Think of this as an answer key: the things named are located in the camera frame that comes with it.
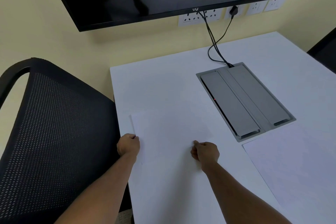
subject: paper sheet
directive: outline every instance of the paper sheet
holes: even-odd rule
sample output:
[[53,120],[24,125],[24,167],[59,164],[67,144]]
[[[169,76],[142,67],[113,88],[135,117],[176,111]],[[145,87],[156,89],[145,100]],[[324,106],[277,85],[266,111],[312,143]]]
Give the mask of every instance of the paper sheet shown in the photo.
[[243,147],[282,207],[307,200],[318,204],[326,195],[336,200],[335,156],[296,123]]
[[180,157],[190,151],[193,140],[212,137],[197,110],[186,105],[132,114],[132,122],[140,139],[142,163]]

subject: perforated mesh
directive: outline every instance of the perforated mesh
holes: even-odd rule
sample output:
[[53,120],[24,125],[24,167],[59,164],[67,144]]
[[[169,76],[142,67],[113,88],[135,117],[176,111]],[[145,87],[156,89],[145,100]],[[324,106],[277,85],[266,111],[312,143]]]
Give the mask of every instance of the perforated mesh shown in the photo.
[[35,73],[0,182],[0,220],[67,206],[100,175],[109,150],[97,154],[110,145],[97,137],[111,133],[97,131],[104,130],[93,115],[97,108],[108,115],[102,104],[93,105],[92,99]]

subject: white desk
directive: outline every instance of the white desk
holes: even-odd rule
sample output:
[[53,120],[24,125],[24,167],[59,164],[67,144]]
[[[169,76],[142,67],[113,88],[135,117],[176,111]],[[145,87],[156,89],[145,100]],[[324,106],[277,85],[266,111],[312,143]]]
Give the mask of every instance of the white desk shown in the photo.
[[[336,75],[277,32],[218,45],[232,64],[244,62],[303,127],[316,131],[317,140],[330,143],[336,154]],[[285,211],[254,167],[217,111],[196,73],[222,66],[211,61],[207,49],[200,48],[164,57],[112,67],[111,78],[120,133],[133,133],[130,115],[162,108],[180,101],[204,107],[204,120],[213,134],[212,142],[221,153],[219,163],[241,184],[282,212],[294,223],[336,222],[334,203],[324,209],[300,203]],[[174,167],[191,164],[186,157],[170,163],[142,165],[137,161],[129,179],[135,222],[223,223],[223,217],[206,176],[197,167],[182,172],[183,179],[171,177]],[[147,188],[149,181],[156,183]],[[178,183],[170,195],[167,183]]]

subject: wall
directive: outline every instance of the wall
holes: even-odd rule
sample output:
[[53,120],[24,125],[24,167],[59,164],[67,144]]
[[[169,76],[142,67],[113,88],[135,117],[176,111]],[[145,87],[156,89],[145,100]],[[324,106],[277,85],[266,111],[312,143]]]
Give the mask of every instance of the wall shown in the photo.
[[[221,42],[279,31],[307,51],[336,27],[335,14],[336,0],[287,0],[279,10],[234,19]],[[112,98],[109,67],[210,45],[204,24],[177,27],[177,21],[79,33],[61,0],[0,0],[0,74],[20,60],[44,58]],[[220,36],[227,24],[210,27]],[[17,88],[23,92],[22,81]],[[0,111],[0,142],[8,138],[19,104],[19,97],[6,100]]]

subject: black office chair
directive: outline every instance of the black office chair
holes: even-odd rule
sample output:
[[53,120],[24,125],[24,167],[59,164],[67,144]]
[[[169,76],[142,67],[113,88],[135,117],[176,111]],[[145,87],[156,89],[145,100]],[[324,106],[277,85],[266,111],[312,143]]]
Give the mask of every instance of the black office chair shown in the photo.
[[[0,77],[0,108],[29,73],[0,160],[0,223],[54,223],[118,158],[114,102],[56,65],[31,58]],[[126,188],[121,210],[129,209]]]

